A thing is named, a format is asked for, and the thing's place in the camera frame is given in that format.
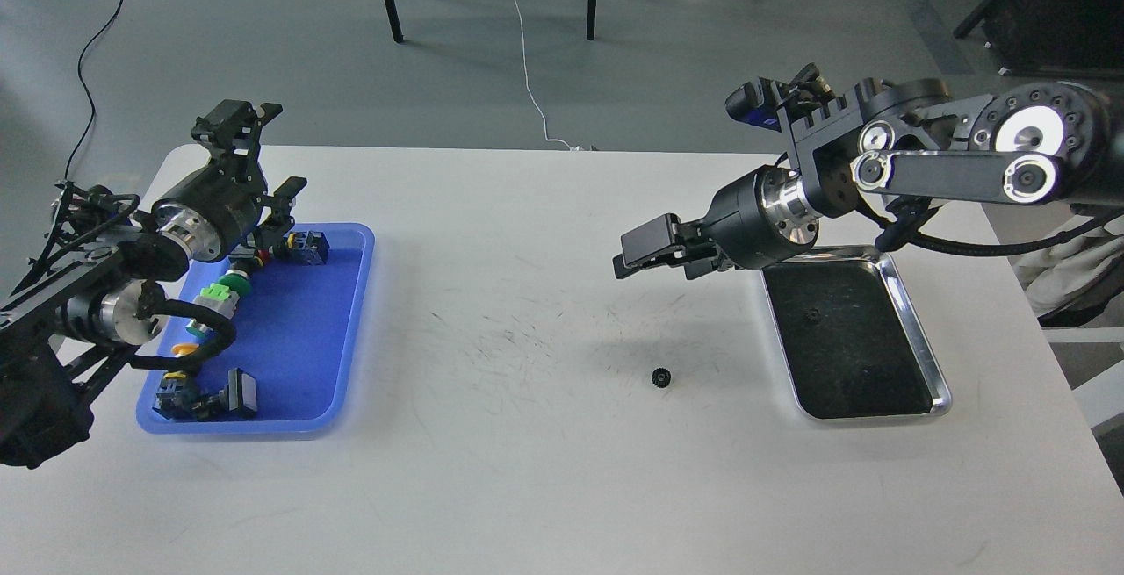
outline screw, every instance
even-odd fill
[[[864,183],[876,183],[881,179],[885,167],[878,159],[869,158],[859,166],[859,176]]]
[[[862,148],[864,148],[864,150],[872,150],[872,148],[886,148],[889,143],[890,130],[879,122],[868,127],[867,131],[862,135]]]
[[[652,372],[652,384],[656,384],[660,389],[668,387],[668,384],[671,384],[671,372],[663,367],[659,367]]]

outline white table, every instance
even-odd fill
[[[266,147],[296,215],[378,238],[347,402],[303,440],[92,439],[0,473],[3,573],[1120,573],[1124,500],[1004,259],[897,264],[953,394],[798,412],[755,272],[614,280],[758,155]],[[172,152],[144,206],[205,159]],[[994,243],[979,207],[927,230]],[[867,244],[858,216],[821,244]],[[654,367],[673,372],[667,390]]]

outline metal tray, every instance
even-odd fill
[[[868,420],[948,412],[948,383],[890,255],[819,247],[761,274],[806,414]]]

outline black robotic arm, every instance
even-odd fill
[[[191,135],[210,159],[158,199],[152,215],[137,211],[137,195],[61,184],[44,252],[0,303],[0,463],[37,467],[88,439],[90,405],[126,364],[197,372],[235,340],[228,318],[166,300],[157,282],[179,280],[189,259],[239,259],[282,243],[306,180],[291,176],[269,194],[259,138],[280,112],[275,103],[225,100],[197,119]],[[169,316],[198,320],[214,336],[181,358],[138,356]],[[47,344],[56,335],[91,347],[62,364]]]
[[[732,119],[780,131],[790,167],[762,166],[715,194],[701,219],[665,215],[627,231],[617,279],[682,266],[761,270],[810,250],[819,219],[851,211],[883,228],[880,250],[904,244],[959,255],[1016,255],[1072,239],[1124,215],[1124,118],[1120,103],[1071,82],[1027,83],[1007,94],[952,100],[936,79],[895,86],[864,79],[835,94],[808,64],[791,82],[759,79],[726,99]],[[883,219],[862,192],[896,195]],[[1048,203],[1095,216],[1040,244],[980,247],[931,238],[919,228],[933,199]]]

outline white cable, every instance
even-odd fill
[[[527,35],[523,28],[523,11],[519,10],[519,0],[511,0],[511,2],[515,2],[515,12],[519,16],[519,44],[523,47],[523,83],[527,88],[527,95],[531,98],[531,102],[535,104],[535,110],[538,110],[538,116],[543,118],[543,138],[546,139],[546,143],[562,143],[569,150],[575,150],[574,147],[570,146],[570,143],[565,143],[563,139],[552,139],[550,131],[546,130],[546,115],[543,108],[538,107],[534,92],[531,92],[531,71],[527,71]]]

